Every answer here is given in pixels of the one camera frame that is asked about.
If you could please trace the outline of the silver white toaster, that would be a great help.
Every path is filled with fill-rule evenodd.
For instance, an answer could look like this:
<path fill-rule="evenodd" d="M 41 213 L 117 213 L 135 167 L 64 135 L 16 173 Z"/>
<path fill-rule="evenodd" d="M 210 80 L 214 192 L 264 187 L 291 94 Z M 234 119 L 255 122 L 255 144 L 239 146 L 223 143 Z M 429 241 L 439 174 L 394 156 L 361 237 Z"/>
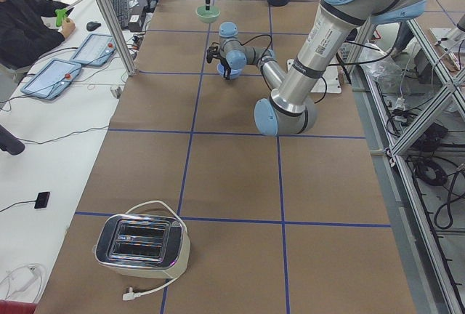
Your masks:
<path fill-rule="evenodd" d="M 94 255 L 121 275 L 174 279 L 187 269 L 190 238 L 176 217 L 116 214 L 106 220 Z"/>

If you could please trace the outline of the near blue tablet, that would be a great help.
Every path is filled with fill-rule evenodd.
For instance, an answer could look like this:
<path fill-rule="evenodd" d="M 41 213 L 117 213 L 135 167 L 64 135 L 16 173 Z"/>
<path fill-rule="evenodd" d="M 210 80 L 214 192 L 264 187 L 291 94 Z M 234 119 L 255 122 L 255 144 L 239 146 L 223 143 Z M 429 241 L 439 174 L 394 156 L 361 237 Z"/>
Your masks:
<path fill-rule="evenodd" d="M 20 91 L 29 97 L 53 100 L 73 83 L 81 69 L 79 63 L 52 59 Z"/>

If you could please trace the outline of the blue tablet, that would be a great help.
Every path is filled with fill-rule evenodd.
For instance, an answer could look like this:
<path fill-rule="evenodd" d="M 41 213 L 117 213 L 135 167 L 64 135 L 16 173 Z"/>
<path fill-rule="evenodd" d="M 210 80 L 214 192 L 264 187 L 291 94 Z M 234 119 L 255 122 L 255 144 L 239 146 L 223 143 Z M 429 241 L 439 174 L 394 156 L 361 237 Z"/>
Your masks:
<path fill-rule="evenodd" d="M 79 63 L 52 59 L 20 91 L 29 97 L 53 100 L 73 83 L 81 69 Z"/>
<path fill-rule="evenodd" d="M 91 33 L 70 58 L 71 62 L 100 67 L 114 54 L 116 46 L 110 35 Z"/>

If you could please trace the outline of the seated person in black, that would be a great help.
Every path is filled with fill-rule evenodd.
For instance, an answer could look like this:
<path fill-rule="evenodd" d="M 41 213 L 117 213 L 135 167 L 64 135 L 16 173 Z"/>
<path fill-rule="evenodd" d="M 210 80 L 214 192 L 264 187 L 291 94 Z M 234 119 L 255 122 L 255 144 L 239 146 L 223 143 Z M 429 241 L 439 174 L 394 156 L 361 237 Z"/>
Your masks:
<path fill-rule="evenodd" d="M 75 23 L 66 18 L 57 31 L 43 19 L 66 7 L 53 0 L 1 0 L 1 63 L 14 69 L 28 67 L 61 45 L 76 29 Z"/>

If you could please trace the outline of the blue bowl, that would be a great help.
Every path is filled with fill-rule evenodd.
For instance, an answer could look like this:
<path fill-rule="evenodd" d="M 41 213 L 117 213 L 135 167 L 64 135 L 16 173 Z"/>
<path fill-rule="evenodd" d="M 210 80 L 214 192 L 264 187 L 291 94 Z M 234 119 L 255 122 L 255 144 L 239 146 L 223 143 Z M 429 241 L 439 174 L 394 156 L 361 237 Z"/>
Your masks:
<path fill-rule="evenodd" d="M 217 72 L 222 78 L 224 78 L 223 77 L 224 71 L 219 71 L 219 63 L 217 64 Z M 241 72 L 242 72 L 241 69 L 232 69 L 231 80 L 238 78 L 241 75 Z"/>

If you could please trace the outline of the black computer mouse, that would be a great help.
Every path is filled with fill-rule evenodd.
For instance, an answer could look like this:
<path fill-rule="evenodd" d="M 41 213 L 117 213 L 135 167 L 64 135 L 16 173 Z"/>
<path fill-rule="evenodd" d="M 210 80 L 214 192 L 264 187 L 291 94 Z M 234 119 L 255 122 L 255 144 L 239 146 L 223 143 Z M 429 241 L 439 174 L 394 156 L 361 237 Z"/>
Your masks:
<path fill-rule="evenodd" d="M 86 30 L 89 32 L 95 31 L 101 26 L 101 23 L 97 21 L 91 21 L 86 24 Z"/>

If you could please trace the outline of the small black box device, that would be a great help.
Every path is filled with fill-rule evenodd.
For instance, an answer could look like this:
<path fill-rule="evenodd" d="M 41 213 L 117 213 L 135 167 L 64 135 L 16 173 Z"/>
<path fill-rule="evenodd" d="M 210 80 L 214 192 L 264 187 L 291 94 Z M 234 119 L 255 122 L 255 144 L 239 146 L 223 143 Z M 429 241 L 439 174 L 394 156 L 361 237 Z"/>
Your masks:
<path fill-rule="evenodd" d="M 50 197 L 49 191 L 38 193 L 36 200 L 35 200 L 34 209 L 45 209 L 48 205 L 49 197 Z"/>

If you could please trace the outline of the aluminium frame post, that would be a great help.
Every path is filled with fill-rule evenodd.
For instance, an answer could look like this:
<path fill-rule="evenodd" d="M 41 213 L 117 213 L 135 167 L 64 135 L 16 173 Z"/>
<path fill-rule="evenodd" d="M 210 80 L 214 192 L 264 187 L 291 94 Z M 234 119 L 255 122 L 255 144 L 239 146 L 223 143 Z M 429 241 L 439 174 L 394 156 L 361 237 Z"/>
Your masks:
<path fill-rule="evenodd" d="M 137 69 L 126 45 L 126 40 L 123 36 L 121 27 L 118 23 L 116 14 L 113 10 L 113 6 L 110 3 L 110 0 L 96 0 L 96 2 L 104 18 L 104 21 L 107 24 L 107 27 L 115 41 L 116 49 L 120 55 L 120 58 L 124 64 L 128 76 L 135 75 Z"/>

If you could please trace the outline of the brown paper table mat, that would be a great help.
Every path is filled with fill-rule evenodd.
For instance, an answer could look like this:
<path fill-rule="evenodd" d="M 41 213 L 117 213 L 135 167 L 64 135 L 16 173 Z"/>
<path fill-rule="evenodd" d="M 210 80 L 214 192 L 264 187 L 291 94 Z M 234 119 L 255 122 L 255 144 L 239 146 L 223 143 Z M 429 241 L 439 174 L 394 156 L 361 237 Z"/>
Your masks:
<path fill-rule="evenodd" d="M 349 86 L 318 100 L 308 134 L 261 136 L 255 68 L 205 61 L 203 0 L 161 0 L 38 313 L 414 313 Z M 185 221 L 186 272 L 165 289 L 99 265 L 105 220 L 162 200 Z"/>

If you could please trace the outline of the green handheld tool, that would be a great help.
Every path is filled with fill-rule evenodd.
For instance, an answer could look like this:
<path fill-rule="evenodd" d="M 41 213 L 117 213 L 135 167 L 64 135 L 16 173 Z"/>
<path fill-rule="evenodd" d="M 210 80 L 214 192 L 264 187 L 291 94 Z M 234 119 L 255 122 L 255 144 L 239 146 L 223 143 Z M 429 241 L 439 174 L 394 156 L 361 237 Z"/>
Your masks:
<path fill-rule="evenodd" d="M 55 26 L 60 27 L 62 25 L 63 20 L 66 20 L 68 15 L 73 11 L 72 7 L 66 7 L 62 9 L 55 10 Z"/>

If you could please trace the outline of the green bowl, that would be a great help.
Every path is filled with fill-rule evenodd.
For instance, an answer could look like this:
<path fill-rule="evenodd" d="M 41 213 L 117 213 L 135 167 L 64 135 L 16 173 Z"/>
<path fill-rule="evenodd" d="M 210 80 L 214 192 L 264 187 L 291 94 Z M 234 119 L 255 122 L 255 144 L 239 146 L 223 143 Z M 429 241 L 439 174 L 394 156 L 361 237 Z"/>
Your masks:
<path fill-rule="evenodd" d="M 195 11 L 197 18 L 202 22 L 202 23 L 214 23 L 217 21 L 219 18 L 221 11 L 218 7 L 216 6 L 210 6 L 209 9 L 207 9 L 206 6 L 199 6 L 196 11 Z"/>

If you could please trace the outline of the far blue tablet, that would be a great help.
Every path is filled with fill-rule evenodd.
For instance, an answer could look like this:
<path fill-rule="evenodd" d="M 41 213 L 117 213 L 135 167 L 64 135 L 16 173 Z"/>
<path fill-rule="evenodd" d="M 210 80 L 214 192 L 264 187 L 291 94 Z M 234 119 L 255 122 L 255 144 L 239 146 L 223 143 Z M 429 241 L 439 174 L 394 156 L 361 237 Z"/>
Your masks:
<path fill-rule="evenodd" d="M 116 46 L 110 35 L 91 33 L 70 58 L 71 62 L 100 67 L 114 54 Z"/>

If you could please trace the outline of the black keyboard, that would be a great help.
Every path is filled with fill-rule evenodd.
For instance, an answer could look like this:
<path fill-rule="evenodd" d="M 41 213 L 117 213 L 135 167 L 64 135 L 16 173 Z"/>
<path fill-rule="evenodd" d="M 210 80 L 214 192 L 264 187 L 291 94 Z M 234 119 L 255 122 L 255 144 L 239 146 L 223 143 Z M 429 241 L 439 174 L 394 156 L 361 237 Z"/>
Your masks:
<path fill-rule="evenodd" d="M 129 0 L 110 0 L 118 24 L 123 30 L 129 27 Z"/>

